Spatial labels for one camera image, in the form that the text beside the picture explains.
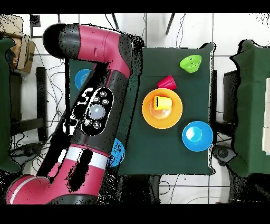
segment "blue bowl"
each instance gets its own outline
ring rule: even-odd
[[[204,122],[191,122],[184,128],[182,140],[185,147],[189,150],[201,152],[211,146],[213,142],[213,131]]]
[[[90,69],[83,69],[76,74],[74,82],[77,89],[81,89],[83,82],[85,81],[90,72]]]
[[[124,146],[117,138],[115,138],[111,156],[109,157],[107,164],[109,164],[110,167],[118,166],[123,161],[124,156]]]

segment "cardboard box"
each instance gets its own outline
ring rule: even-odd
[[[35,44],[29,39],[28,35],[22,37],[22,45],[20,49],[20,55],[18,58],[18,65],[16,70],[31,72],[32,62],[35,52]]]
[[[23,36],[23,19],[15,15],[0,15],[0,32]]]
[[[35,52],[35,44],[28,35],[22,33],[23,20],[18,16],[0,15],[0,33],[5,37],[12,38],[17,44],[11,50],[15,53],[13,69],[31,72]]]

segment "tile floor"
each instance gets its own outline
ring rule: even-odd
[[[266,46],[270,44],[270,26],[268,24],[269,16],[267,14],[190,14],[187,13],[183,22],[183,30],[180,30],[180,18],[183,13],[175,14],[171,29],[168,35],[165,35],[167,24],[170,19],[170,13],[143,13],[137,14],[115,14],[121,31],[143,35],[144,42],[149,48],[167,47],[175,48],[199,48],[206,42],[214,42],[217,45],[214,52],[214,69],[218,71],[217,80],[217,111],[223,111],[223,76],[224,73],[235,70],[236,66],[229,59],[230,55],[236,54],[238,44],[241,40],[252,39],[257,44]],[[23,31],[30,35],[30,15],[20,14],[24,20]],[[51,24],[58,22],[57,14],[41,14],[41,27],[34,27],[33,35],[42,35],[44,30]],[[114,27],[111,14],[107,17]],[[63,23],[92,23],[97,26],[111,28],[104,14],[60,14],[60,21]],[[48,71],[52,81],[64,89],[64,66],[61,60],[48,54],[42,44],[42,39],[33,39],[37,49],[31,73],[23,78],[22,84],[22,118],[30,119],[36,117],[36,67],[45,66],[47,69],[58,66]],[[53,94],[52,87],[47,80],[47,89]],[[59,101],[61,92],[55,88],[56,98]],[[55,115],[55,102],[48,94],[48,129],[49,134],[54,132],[58,116],[52,122]],[[61,99],[59,109],[63,113],[65,110],[64,97]],[[223,120],[222,114],[217,113],[217,120]],[[37,131],[25,132],[25,138],[22,144],[37,142]],[[35,161],[35,169],[38,169],[39,162]],[[229,196],[229,177],[225,167],[218,165],[213,158],[211,165],[215,169],[215,174],[211,176],[203,175],[163,175],[160,183],[161,203],[226,203]],[[24,173],[35,174],[32,168],[32,162],[29,162],[24,169]]]

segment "plate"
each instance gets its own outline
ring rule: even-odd
[[[163,110],[153,114],[154,96],[169,97],[172,100],[170,111]],[[154,128],[166,129],[175,125],[181,118],[183,111],[182,101],[180,97],[172,90],[159,88],[151,91],[144,98],[142,103],[142,115],[146,122]]]

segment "red robot arm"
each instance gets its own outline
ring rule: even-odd
[[[92,61],[97,66],[84,82],[70,117],[61,118],[37,176],[16,180],[6,202],[90,204],[98,197],[121,116],[131,73],[131,41],[96,27],[55,24],[44,32],[43,43],[56,58]],[[103,115],[94,118],[93,107],[104,110]]]

